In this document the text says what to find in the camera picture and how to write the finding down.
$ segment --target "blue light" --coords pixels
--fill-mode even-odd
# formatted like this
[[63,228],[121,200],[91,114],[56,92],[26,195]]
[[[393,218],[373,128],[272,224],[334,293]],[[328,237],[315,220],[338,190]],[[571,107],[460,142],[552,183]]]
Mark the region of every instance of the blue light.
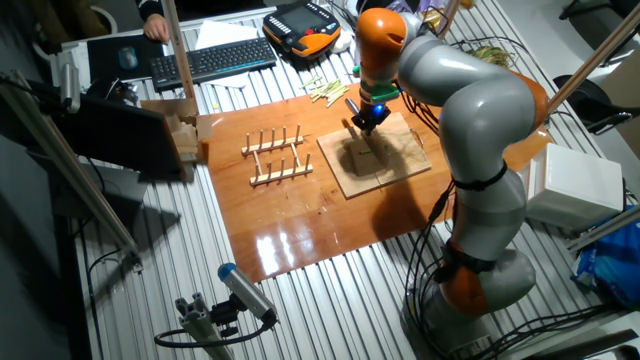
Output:
[[382,115],[384,113],[384,105],[378,104],[378,105],[374,106],[373,109],[371,110],[371,112],[373,113],[373,116]]

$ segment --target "white box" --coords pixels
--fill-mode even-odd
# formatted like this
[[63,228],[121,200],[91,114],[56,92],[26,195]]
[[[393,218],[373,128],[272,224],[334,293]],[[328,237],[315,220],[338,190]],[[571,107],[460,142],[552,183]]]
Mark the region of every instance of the white box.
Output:
[[533,220],[582,231],[622,211],[618,163],[548,144],[519,174]]

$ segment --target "computer mouse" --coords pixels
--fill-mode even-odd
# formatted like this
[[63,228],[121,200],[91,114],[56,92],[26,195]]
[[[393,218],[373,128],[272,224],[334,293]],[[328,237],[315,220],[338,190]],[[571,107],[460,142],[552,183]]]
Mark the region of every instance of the computer mouse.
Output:
[[138,58],[136,51],[131,46],[123,47],[118,51],[118,62],[120,67],[125,70],[131,70],[138,67]]

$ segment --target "person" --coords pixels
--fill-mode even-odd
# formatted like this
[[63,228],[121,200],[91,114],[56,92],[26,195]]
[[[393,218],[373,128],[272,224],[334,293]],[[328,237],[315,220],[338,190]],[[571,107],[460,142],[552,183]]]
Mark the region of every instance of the person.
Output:
[[[264,7],[263,0],[203,1],[175,0],[180,20],[191,20],[234,11]],[[144,34],[153,41],[169,43],[169,27],[164,18],[161,0],[136,0],[138,12],[144,21]]]
[[153,41],[160,41],[164,44],[169,43],[169,27],[164,19],[162,11],[162,3],[160,0],[136,0],[138,12],[144,27],[142,28],[144,35]]

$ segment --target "computer monitor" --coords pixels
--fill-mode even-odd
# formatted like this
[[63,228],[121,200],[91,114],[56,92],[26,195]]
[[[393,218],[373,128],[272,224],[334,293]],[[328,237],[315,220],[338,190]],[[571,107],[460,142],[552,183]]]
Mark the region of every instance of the computer monitor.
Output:
[[[59,88],[33,81],[29,85],[42,100],[60,101]],[[83,94],[77,113],[53,114],[52,119],[78,155],[131,168],[151,179],[183,178],[182,162],[162,114]],[[35,140],[28,143],[31,140],[24,134],[7,137],[24,146],[36,145]]]

